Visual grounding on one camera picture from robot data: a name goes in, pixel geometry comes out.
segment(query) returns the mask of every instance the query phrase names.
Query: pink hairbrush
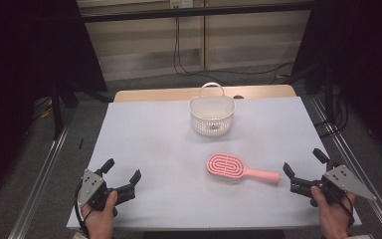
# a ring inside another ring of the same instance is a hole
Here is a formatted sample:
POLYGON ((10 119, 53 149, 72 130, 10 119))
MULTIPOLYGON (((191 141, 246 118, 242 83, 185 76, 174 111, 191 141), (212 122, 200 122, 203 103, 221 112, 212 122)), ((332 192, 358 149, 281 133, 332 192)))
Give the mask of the pink hairbrush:
POLYGON ((244 175, 273 183, 279 183, 281 179, 281 175, 278 172, 247 168, 239 158, 225 153, 216 153, 211 156, 207 162, 207 169, 213 174, 234 179, 241 178, 244 175))

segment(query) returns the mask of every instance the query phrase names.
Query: plastic basket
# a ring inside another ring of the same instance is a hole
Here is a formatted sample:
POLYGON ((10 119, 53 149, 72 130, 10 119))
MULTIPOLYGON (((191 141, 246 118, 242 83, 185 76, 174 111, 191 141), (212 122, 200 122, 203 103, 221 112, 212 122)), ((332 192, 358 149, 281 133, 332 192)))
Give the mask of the plastic basket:
POLYGON ((225 96, 225 91, 217 83, 205 84, 198 97, 190 100, 192 127, 200 134, 218 136, 227 132, 232 125, 235 101, 225 96), (216 86, 222 90, 222 96, 201 96, 204 88, 216 86))

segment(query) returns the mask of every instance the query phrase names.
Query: white table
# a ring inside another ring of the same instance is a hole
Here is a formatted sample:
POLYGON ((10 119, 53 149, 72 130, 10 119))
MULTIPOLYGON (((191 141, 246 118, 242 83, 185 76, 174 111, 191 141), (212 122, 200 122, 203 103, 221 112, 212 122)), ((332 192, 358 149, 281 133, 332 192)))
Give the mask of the white table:
MULTIPOLYGON (((309 199, 289 192, 282 171, 319 179, 325 166, 312 154, 325 149, 298 97, 236 100, 233 126, 206 137, 190 124, 188 101, 110 104, 89 169, 109 158, 108 187, 126 184, 136 169, 136 198, 117 206, 115 227, 140 230, 283 229, 318 225, 309 199), (281 174, 278 185, 253 178, 226 180, 206 169, 216 152, 240 157, 246 166, 281 174)), ((355 213, 355 221, 360 220, 355 213)), ((74 211, 67 224, 78 228, 74 211)))

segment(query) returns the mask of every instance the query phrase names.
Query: hairbrush handle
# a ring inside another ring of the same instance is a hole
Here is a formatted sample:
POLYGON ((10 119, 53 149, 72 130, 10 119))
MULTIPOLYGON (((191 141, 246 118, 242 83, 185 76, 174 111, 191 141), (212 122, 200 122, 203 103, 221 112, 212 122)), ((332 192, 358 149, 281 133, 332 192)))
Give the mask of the hairbrush handle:
POLYGON ((275 171, 263 171, 246 168, 244 169, 244 175, 249 175, 273 183, 279 183, 281 180, 281 175, 275 171))

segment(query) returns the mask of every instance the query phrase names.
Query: aluminum rail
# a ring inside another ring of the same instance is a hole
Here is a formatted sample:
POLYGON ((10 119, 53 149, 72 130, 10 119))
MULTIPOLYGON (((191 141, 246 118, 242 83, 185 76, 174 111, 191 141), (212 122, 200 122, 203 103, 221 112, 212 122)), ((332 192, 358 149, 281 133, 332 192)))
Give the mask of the aluminum rail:
POLYGON ((26 236, 27 231, 30 227, 30 223, 36 212, 36 209, 39 206, 42 194, 45 191, 46 184, 49 181, 52 169, 54 168, 55 162, 58 159, 59 152, 61 151, 61 148, 64 144, 65 138, 68 133, 68 129, 74 120, 74 114, 75 110, 69 111, 65 127, 63 128, 60 136, 56 140, 54 140, 54 143, 52 144, 48 156, 46 157, 42 170, 40 171, 39 176, 36 179, 36 182, 30 192, 30 195, 26 203, 24 204, 20 215, 17 218, 17 221, 12 227, 8 239, 22 239, 26 236))
MULTIPOLYGON (((312 104, 314 105, 315 110, 322 120, 326 120, 327 116, 325 114, 325 107, 319 98, 311 99, 312 104)), ((368 178, 367 173, 362 169, 361 164, 358 159, 353 154, 349 145, 346 143, 343 136, 340 132, 337 131, 337 127, 334 124, 327 123, 326 128, 330 133, 334 143, 336 144, 337 149, 340 151, 343 159, 346 162, 346 165, 350 170, 368 187, 368 189, 377 196, 377 201, 368 200, 370 206, 374 210, 377 218, 382 224, 382 197, 380 196, 377 189, 372 184, 371 180, 368 178)))
POLYGON ((226 6, 226 7, 202 7, 202 8, 181 8, 163 9, 139 12, 124 13, 104 13, 104 14, 83 14, 81 17, 52 17, 42 18, 37 22, 41 24, 56 23, 92 23, 92 22, 113 22, 126 20, 195 17, 210 15, 230 15, 245 13, 266 13, 266 12, 288 12, 311 10, 315 2, 281 3, 281 4, 259 4, 246 6, 226 6))

